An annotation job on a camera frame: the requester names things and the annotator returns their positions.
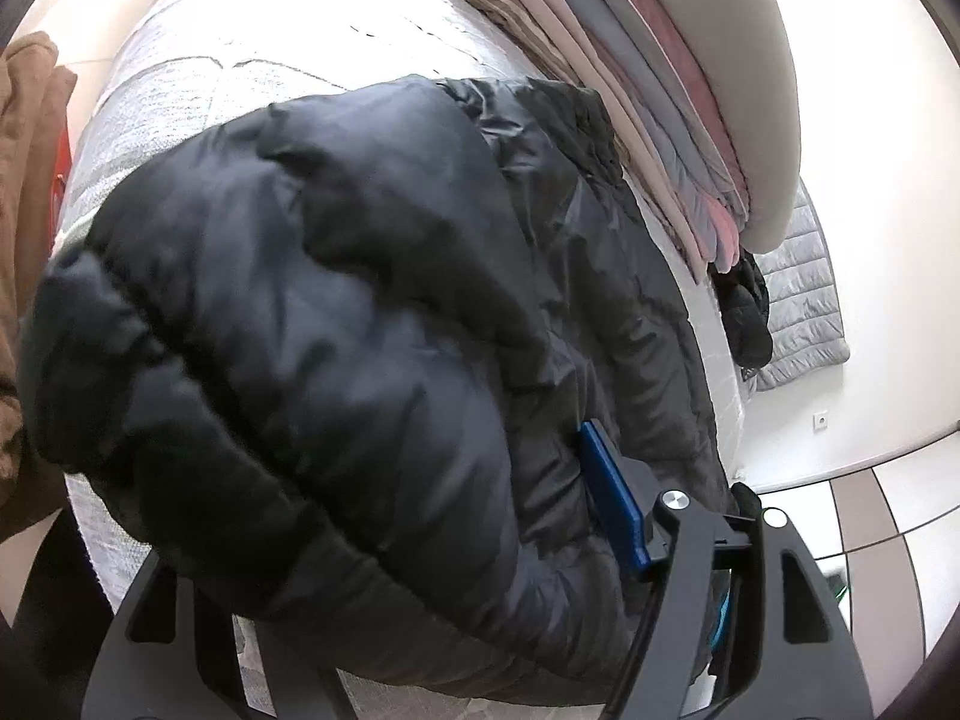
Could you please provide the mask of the black quilted puffer coat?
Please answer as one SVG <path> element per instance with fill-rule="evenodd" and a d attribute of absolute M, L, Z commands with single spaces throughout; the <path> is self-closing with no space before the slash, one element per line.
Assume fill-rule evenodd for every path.
<path fill-rule="evenodd" d="M 306 660 L 608 694 L 647 591 L 574 438 L 732 504 L 674 275 L 601 98 L 420 76 L 274 104 L 125 177 L 37 289 L 41 457 Z"/>

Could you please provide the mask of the white grey wardrobe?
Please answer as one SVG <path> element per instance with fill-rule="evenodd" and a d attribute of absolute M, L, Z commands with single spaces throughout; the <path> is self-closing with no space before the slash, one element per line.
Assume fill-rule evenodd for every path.
<path fill-rule="evenodd" d="M 874 702 L 913 678 L 958 605 L 958 437 L 766 493 L 830 580 Z"/>

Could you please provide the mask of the grey quilted headboard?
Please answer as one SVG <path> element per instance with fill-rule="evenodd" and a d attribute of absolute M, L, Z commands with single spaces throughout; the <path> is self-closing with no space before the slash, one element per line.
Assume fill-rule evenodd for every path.
<path fill-rule="evenodd" d="M 835 270 L 822 223 L 804 182 L 797 184 L 786 238 L 755 257 L 770 298 L 771 361 L 755 376 L 771 392 L 825 367 L 850 360 Z"/>

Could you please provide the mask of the small black puffer jacket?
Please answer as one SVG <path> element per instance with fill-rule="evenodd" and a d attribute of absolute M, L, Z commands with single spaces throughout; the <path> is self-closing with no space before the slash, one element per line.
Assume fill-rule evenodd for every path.
<path fill-rule="evenodd" d="M 718 298 L 722 327 L 737 366 L 761 369 L 773 356 L 768 330 L 770 293 L 754 255 L 740 251 L 739 261 L 727 273 L 709 267 Z"/>

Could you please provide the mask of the pink folded blanket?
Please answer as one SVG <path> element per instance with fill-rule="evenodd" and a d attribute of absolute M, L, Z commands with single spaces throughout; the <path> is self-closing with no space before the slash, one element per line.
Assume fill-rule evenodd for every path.
<path fill-rule="evenodd" d="M 740 260 L 740 234 L 736 220 L 719 200 L 711 195 L 701 195 L 704 208 L 716 232 L 715 268 L 719 273 L 729 273 Z"/>

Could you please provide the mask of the blue-grey folded blanket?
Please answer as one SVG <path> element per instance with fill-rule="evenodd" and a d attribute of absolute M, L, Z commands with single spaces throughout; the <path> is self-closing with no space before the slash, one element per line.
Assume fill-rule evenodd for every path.
<path fill-rule="evenodd" d="M 727 206 L 736 225 L 744 227 L 748 213 L 743 211 L 736 186 L 672 65 L 661 54 L 658 39 L 644 29 L 641 21 L 626 25 L 626 29 L 607 0 L 565 2 L 625 91 L 652 115 L 654 124 L 672 137 L 690 177 L 713 192 Z M 630 16 L 626 0 L 615 0 L 615 4 L 622 5 Z"/>

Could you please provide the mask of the grey folded duvet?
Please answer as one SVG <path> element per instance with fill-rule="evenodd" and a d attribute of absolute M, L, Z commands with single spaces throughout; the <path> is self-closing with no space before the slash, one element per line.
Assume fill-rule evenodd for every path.
<path fill-rule="evenodd" d="M 797 78 L 776 0 L 659 0 L 698 60 L 750 195 L 743 245 L 784 241 L 800 172 Z"/>

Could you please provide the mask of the beige folded blanket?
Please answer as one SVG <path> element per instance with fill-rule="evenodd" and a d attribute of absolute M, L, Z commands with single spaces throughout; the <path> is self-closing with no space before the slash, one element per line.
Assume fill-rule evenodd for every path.
<path fill-rule="evenodd" d="M 565 0 L 467 2 L 504 29 L 545 75 L 601 96 L 626 167 L 646 188 L 693 275 L 703 277 L 715 266 L 718 239 L 701 195 L 715 195 L 690 177 L 672 137 L 625 91 Z"/>

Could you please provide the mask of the maroon folded blanket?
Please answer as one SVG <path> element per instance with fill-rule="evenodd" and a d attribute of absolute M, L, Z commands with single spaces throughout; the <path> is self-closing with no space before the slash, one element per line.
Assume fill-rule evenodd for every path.
<path fill-rule="evenodd" d="M 718 150 L 719 157 L 724 163 L 732 182 L 736 186 L 737 197 L 742 205 L 743 211 L 750 211 L 750 193 L 748 193 L 747 181 L 743 177 L 740 169 L 739 158 L 737 158 L 736 149 L 732 145 L 731 135 L 727 130 L 726 122 L 722 118 L 715 95 L 711 91 L 708 78 L 701 70 L 698 60 L 686 45 L 682 33 L 675 26 L 674 20 L 670 18 L 669 13 L 659 0 L 626 0 L 630 4 L 630 16 L 626 16 L 626 10 L 622 5 L 615 4 L 615 0 L 607 0 L 617 16 L 622 21 L 622 25 L 633 25 L 635 21 L 641 21 L 652 37 L 658 39 L 661 46 L 661 54 L 670 62 L 674 75 L 685 89 L 686 96 L 690 99 L 693 109 L 697 111 L 701 123 L 709 133 Z"/>

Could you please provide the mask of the brown garment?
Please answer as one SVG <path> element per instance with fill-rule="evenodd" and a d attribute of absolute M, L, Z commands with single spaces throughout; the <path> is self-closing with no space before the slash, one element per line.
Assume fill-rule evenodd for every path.
<path fill-rule="evenodd" d="M 21 320 L 52 245 L 55 161 L 76 75 L 45 32 L 2 50 L 2 536 L 41 522 L 65 502 L 64 475 L 29 447 L 18 395 Z"/>

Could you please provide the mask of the white wall socket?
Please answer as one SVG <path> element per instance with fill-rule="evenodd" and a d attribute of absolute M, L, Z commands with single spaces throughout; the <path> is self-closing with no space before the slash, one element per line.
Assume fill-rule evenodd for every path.
<path fill-rule="evenodd" d="M 812 427 L 816 433 L 820 431 L 825 431 L 828 427 L 828 413 L 827 411 L 817 411 L 812 415 Z"/>

